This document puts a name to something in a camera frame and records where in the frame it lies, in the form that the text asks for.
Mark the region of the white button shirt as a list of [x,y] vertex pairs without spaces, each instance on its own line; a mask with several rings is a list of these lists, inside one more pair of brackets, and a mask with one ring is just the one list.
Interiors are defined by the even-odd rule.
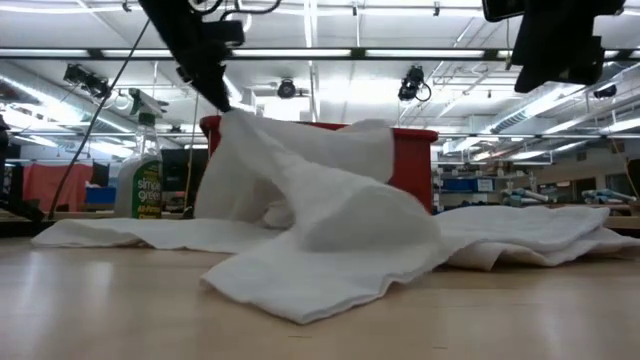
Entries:
[[600,208],[471,206],[431,215],[390,185],[393,140],[381,121],[332,131],[233,110],[219,131],[192,219],[65,219],[34,244],[221,253],[205,282],[298,324],[374,301],[442,264],[553,267],[640,251],[640,239],[606,227]]

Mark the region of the blue storage bin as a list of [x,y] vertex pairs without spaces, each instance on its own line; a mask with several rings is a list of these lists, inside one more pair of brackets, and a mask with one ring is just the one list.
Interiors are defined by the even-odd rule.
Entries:
[[113,205],[116,199],[116,189],[113,187],[86,188],[85,203],[91,205]]

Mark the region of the black monitor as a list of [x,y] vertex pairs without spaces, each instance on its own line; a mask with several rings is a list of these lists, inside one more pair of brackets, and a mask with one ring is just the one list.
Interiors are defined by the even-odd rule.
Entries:
[[162,176],[164,192],[196,192],[208,162],[205,149],[162,149]]

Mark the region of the blue storage box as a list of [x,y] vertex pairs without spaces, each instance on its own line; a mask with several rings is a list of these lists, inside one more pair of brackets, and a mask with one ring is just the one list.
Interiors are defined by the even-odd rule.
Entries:
[[440,189],[442,192],[452,193],[488,193],[495,191],[495,180],[490,178],[444,179]]

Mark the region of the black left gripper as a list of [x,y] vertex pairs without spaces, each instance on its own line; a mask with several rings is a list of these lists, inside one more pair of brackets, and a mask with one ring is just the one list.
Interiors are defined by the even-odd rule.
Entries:
[[226,45],[206,40],[203,15],[188,0],[138,0],[178,64],[180,76],[199,76],[198,91],[220,112],[232,110],[221,62]]

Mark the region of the red plastic laundry bin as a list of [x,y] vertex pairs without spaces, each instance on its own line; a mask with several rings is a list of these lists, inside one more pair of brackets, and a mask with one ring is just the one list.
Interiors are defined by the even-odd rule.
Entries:
[[[208,140],[208,155],[215,152],[220,140],[220,115],[200,119],[200,128]],[[346,124],[297,122],[326,130],[340,130]],[[394,138],[394,167],[388,184],[413,195],[427,210],[433,212],[431,179],[431,144],[438,134],[431,130],[392,128]]]

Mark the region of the orange cloth screen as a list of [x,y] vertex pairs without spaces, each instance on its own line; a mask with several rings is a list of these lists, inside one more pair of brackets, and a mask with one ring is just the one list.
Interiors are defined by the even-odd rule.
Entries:
[[[66,171],[62,165],[33,164],[24,168],[22,198],[37,200],[39,209],[48,212],[56,190]],[[66,178],[57,205],[67,205],[71,212],[79,210],[86,199],[85,184],[93,175],[93,167],[76,164]]]

